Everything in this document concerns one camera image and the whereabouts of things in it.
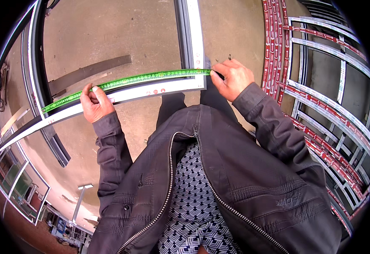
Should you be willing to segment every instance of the dark trousers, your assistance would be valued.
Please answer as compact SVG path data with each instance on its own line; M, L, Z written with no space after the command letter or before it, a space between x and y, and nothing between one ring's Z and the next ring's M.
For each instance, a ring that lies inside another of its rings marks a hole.
M184 99L185 94L183 93L162 95L162 104L158 113L157 128L176 111L186 108ZM200 91L200 104L215 108L238 123L232 107L230 107L227 100L219 93L218 89L212 83L212 78L210 76L206 76L206 90Z

